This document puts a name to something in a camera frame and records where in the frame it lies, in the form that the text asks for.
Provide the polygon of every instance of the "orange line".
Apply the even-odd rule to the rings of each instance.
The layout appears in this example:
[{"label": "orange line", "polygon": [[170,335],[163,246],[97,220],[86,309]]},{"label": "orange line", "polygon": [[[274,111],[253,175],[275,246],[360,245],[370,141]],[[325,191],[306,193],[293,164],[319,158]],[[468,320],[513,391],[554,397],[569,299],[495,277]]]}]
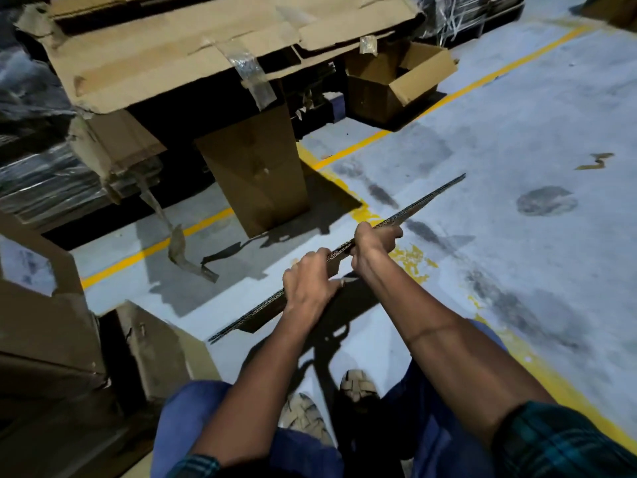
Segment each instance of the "orange line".
[{"label": "orange line", "polygon": [[[456,100],[458,97],[461,97],[465,94],[468,94],[469,92],[471,92],[472,90],[478,88],[478,87],[482,87],[486,84],[488,84],[489,82],[497,79],[498,77],[504,75],[505,73],[508,73],[518,67],[520,67],[521,65],[525,64],[525,63],[529,63],[532,60],[535,60],[536,58],[540,57],[541,55],[544,55],[546,52],[549,52],[551,50],[553,50],[556,47],[559,47],[560,45],[563,45],[564,43],[568,42],[569,40],[572,40],[582,34],[584,34],[585,32],[590,31],[591,28],[590,27],[580,27],[577,28],[575,30],[572,30],[570,32],[568,32],[566,35],[564,35],[561,39],[558,39],[556,41],[554,41],[553,43],[550,43],[548,45],[546,45],[545,47],[540,48],[539,50],[536,50],[535,52],[524,56],[522,58],[520,58],[519,60],[514,61],[513,63],[509,63],[508,65],[502,67],[500,70],[493,72],[489,75],[487,75],[486,77],[483,77],[480,80],[475,81],[474,83],[468,85],[467,87],[464,87],[462,89],[460,89],[458,92],[454,92],[453,94],[449,94],[447,95],[444,99],[442,99],[441,101],[439,101],[438,103],[434,104],[433,106],[431,106],[429,109],[427,109],[425,112],[423,112],[420,116],[418,116],[418,118],[429,114],[430,112],[433,112],[436,109],[441,108],[442,106]],[[358,151],[359,149],[362,149],[365,146],[368,146],[369,144],[378,141],[378,139],[381,139],[382,137],[385,137],[386,135],[391,134],[391,132],[389,132],[388,130],[380,130],[378,132],[376,132],[375,134],[373,134],[372,136],[367,137],[366,139],[363,139],[361,142],[354,144],[353,146],[348,147],[347,149],[344,149],[340,152],[337,152],[336,154],[325,158],[324,160],[321,160],[319,162],[317,162],[316,164],[312,165],[312,168],[315,171],[318,171],[320,169],[325,168],[326,166],[329,166],[330,164],[332,164],[334,161],[339,160],[341,158],[344,158],[345,156]],[[227,217],[230,215],[233,215],[235,212],[232,210],[232,208],[226,208],[223,211],[221,211],[220,213],[211,216],[210,218],[206,218],[203,221],[200,221],[199,223],[190,226],[188,228],[186,228],[183,233],[186,236],[190,236],[191,234],[194,234],[198,231],[203,230],[204,228],[207,228],[208,226],[212,225],[213,223]],[[102,281],[104,279],[107,279],[108,277],[110,277],[111,275],[124,270],[125,268],[128,268],[129,266],[135,265],[136,263],[139,263],[140,261],[142,261],[144,258],[151,256],[152,254],[155,254],[161,250],[164,250],[166,248],[168,248],[168,243],[169,243],[169,239],[160,241],[159,243],[155,243],[155,245],[152,245],[151,247],[148,247],[147,249],[143,249],[140,252],[135,253],[134,255],[131,255],[129,257],[124,258],[123,260],[117,262],[116,264],[102,270],[101,272],[97,272],[94,275],[91,275],[90,277],[87,277],[85,279],[82,280],[82,286],[84,287],[84,289],[87,289],[89,287],[91,287],[92,285],[95,285],[96,283],[98,283],[99,281]]]}]

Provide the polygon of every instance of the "blue pants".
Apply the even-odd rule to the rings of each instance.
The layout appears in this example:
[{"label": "blue pants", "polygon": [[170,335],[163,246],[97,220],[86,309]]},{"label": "blue pants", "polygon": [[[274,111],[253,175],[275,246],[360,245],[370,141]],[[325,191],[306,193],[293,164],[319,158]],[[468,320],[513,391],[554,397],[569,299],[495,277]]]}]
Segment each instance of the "blue pants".
[{"label": "blue pants", "polygon": [[[506,349],[493,330],[471,322]],[[150,478],[164,478],[186,456],[230,386],[193,381],[166,402],[157,427]],[[390,410],[391,435],[415,450],[413,478],[494,476],[488,452],[462,428],[415,362],[411,361],[405,376],[383,401]],[[306,478],[343,476],[343,460],[336,449],[297,431],[277,429],[269,460],[272,466]]]}]

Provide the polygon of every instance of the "concrete floor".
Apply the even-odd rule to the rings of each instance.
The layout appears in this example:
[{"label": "concrete floor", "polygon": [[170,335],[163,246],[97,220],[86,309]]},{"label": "concrete floor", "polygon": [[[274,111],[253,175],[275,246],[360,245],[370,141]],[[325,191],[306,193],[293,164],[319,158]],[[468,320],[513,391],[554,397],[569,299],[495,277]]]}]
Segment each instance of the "concrete floor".
[{"label": "concrete floor", "polygon": [[[399,132],[367,143],[378,129],[345,119],[306,136],[302,157],[325,164],[308,179],[313,209],[262,238],[245,244],[235,217],[219,215],[228,205],[216,185],[167,208],[175,224],[204,221],[187,256],[221,252],[209,265],[216,285],[153,248],[168,236],[155,216],[76,249],[92,310],[130,299],[205,340],[280,289],[295,258],[338,246],[357,222],[390,216],[466,172],[404,225],[394,258],[450,308],[488,322],[558,401],[637,450],[637,134],[628,124],[637,39],[571,17],[583,1],[528,0],[520,22],[456,48],[459,71],[439,89],[460,96]],[[592,29],[573,33],[582,25]],[[596,165],[597,153],[613,156],[601,170],[577,170]],[[341,274],[349,270],[345,261]],[[383,394],[410,361],[361,285],[336,304],[294,378],[324,416],[347,369],[365,369]],[[274,325],[210,347],[224,380],[235,381]]]}]

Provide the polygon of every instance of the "person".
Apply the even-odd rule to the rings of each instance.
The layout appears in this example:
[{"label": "person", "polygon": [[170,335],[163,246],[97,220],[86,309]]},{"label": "person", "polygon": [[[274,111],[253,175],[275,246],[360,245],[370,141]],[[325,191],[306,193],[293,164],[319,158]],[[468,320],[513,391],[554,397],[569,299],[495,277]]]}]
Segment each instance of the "person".
[{"label": "person", "polygon": [[[375,465],[391,454],[413,458],[411,475],[417,478],[637,477],[635,456],[580,413],[556,404],[486,325],[441,304],[388,256],[401,236],[398,227],[361,223],[352,251],[354,271],[413,358],[404,378],[378,400],[387,439],[367,455],[371,474],[386,476]],[[167,401],[151,478],[207,478],[233,470],[305,478],[346,473],[343,456],[355,454],[356,439],[364,440],[360,434],[341,443],[347,450],[342,456],[307,396],[286,401],[308,333],[341,287],[328,279],[328,254],[310,252],[284,273],[287,306],[235,385],[195,381]],[[360,369],[348,375],[341,389],[354,402],[375,394]],[[296,413],[292,418],[282,414],[284,405],[283,414]],[[278,427],[279,420],[296,423],[296,429]],[[304,426],[314,428],[314,436],[300,432]]]}]

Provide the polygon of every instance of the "plaid sleeve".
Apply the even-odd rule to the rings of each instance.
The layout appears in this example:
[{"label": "plaid sleeve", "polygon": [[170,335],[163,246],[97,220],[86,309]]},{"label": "plaid sleeve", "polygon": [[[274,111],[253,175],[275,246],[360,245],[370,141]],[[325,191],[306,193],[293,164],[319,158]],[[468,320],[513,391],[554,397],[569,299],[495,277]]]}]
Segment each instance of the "plaid sleeve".
[{"label": "plaid sleeve", "polygon": [[166,478],[211,478],[219,471],[219,462],[203,454],[189,454],[179,461]]},{"label": "plaid sleeve", "polygon": [[496,476],[637,477],[637,457],[572,409],[528,402],[513,411],[492,444]]}]

